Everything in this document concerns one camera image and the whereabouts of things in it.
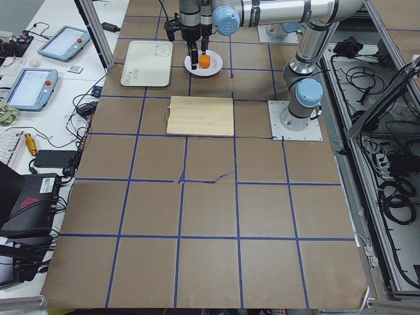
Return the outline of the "orange fruit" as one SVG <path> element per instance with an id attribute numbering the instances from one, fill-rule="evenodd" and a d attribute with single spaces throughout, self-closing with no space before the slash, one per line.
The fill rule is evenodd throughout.
<path id="1" fill-rule="evenodd" d="M 208 69 L 211 65 L 211 57 L 207 54 L 202 54 L 199 57 L 199 66 L 201 69 Z"/>

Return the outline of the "black laptop power brick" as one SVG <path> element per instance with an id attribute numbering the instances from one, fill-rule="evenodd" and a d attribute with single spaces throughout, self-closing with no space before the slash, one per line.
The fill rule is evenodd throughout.
<path id="1" fill-rule="evenodd" d="M 75 155 L 75 150 L 40 150 L 33 164 L 39 168 L 64 168 Z"/>

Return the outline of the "brass cylinder tool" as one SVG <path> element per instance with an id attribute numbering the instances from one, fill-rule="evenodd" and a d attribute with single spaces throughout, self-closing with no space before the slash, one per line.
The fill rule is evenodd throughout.
<path id="1" fill-rule="evenodd" d="M 26 147 L 28 149 L 28 152 L 32 156 L 36 156 L 37 153 L 38 153 L 37 145 L 36 145 L 36 142 L 35 142 L 34 138 L 31 136 L 30 133 L 25 134 L 25 143 L 26 143 Z"/>

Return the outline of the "upper blue teach pendant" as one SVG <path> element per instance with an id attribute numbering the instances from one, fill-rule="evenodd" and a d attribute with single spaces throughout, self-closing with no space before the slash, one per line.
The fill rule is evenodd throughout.
<path id="1" fill-rule="evenodd" d="M 63 26 L 37 50 L 37 53 L 47 58 L 68 62 L 84 48 L 90 39 L 88 31 Z"/>

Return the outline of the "white round plate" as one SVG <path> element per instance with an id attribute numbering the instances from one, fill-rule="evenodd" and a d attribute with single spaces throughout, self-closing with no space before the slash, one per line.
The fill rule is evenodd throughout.
<path id="1" fill-rule="evenodd" d="M 200 65 L 197 65 L 197 68 L 193 70 L 191 68 L 191 61 L 190 61 L 189 56 L 186 56 L 184 59 L 185 68 L 191 74 L 201 76 L 201 77 L 209 77 L 209 76 L 217 74 L 223 66 L 223 61 L 222 61 L 221 56 L 212 50 L 206 50 L 205 54 L 210 57 L 210 66 L 208 68 L 202 68 Z"/>

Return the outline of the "aluminium frame post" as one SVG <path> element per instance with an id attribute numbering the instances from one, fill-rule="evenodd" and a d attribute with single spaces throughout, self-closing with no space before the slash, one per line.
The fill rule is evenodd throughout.
<path id="1" fill-rule="evenodd" d="M 74 3 L 91 36 L 103 68 L 106 70 L 112 69 L 115 65 L 115 60 L 93 2 L 91 0 L 74 0 Z"/>

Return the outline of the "light wooden cutting board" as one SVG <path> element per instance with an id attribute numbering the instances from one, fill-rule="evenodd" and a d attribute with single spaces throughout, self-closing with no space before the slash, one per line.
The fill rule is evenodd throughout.
<path id="1" fill-rule="evenodd" d="M 170 135 L 234 135 L 231 98 L 172 96 L 167 133 Z"/>

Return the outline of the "black computer box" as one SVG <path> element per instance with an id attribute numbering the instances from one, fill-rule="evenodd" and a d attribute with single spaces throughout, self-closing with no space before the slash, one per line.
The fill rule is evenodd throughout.
<path id="1" fill-rule="evenodd" d="M 30 238 L 50 233 L 60 190 L 56 173 L 1 175 L 1 236 Z"/>

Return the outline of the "cream rectangular tray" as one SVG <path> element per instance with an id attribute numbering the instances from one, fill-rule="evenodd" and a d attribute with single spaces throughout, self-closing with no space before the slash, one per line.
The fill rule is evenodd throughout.
<path id="1" fill-rule="evenodd" d="M 166 87 L 170 80 L 173 44 L 168 41 L 129 43 L 121 84 L 125 87 Z"/>

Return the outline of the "black cloth bundle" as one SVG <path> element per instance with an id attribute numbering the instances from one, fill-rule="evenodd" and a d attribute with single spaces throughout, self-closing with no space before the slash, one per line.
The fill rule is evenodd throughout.
<path id="1" fill-rule="evenodd" d="M 364 45 L 358 42 L 358 40 L 355 37 L 349 36 L 348 39 L 338 42 L 334 47 L 333 52 L 338 56 L 353 58 L 363 48 Z"/>

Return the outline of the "lower blue teach pendant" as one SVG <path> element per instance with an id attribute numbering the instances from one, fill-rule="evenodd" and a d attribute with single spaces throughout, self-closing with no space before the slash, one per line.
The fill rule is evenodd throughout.
<path id="1" fill-rule="evenodd" d="M 56 69 L 23 68 L 10 88 L 6 103 L 21 111 L 41 111 L 49 101 L 57 81 Z"/>

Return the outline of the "blue teach pendant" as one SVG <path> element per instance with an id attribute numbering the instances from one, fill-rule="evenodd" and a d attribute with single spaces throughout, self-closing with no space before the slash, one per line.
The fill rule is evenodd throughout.
<path id="1" fill-rule="evenodd" d="M 63 26 L 37 50 L 37 53 L 47 58 L 68 62 L 84 48 L 90 39 L 88 31 Z"/>
<path id="2" fill-rule="evenodd" d="M 21 111 L 41 111 L 49 101 L 57 81 L 56 69 L 23 68 L 10 88 L 6 103 Z"/>

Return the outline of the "white keyboard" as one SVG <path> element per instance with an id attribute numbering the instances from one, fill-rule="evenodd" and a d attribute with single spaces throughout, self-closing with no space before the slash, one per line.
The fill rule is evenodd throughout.
<path id="1" fill-rule="evenodd" d="M 1 131 L 1 162 L 12 167 L 23 143 L 23 131 Z"/>

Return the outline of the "black power adapter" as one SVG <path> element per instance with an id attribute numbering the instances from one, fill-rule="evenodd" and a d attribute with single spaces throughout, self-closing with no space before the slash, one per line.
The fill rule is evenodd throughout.
<path id="1" fill-rule="evenodd" d="M 109 22 L 102 22 L 101 23 L 102 29 L 107 31 L 107 32 L 112 32 L 112 33 L 116 33 L 116 32 L 120 32 L 121 28 L 118 27 L 115 24 L 111 24 Z"/>

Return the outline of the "small white card box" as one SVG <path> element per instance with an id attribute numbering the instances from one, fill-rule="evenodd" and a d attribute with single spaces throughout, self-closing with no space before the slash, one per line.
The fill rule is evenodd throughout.
<path id="1" fill-rule="evenodd" d="M 81 66 L 70 66 L 68 68 L 68 72 L 73 74 L 80 74 L 83 71 L 83 67 Z"/>

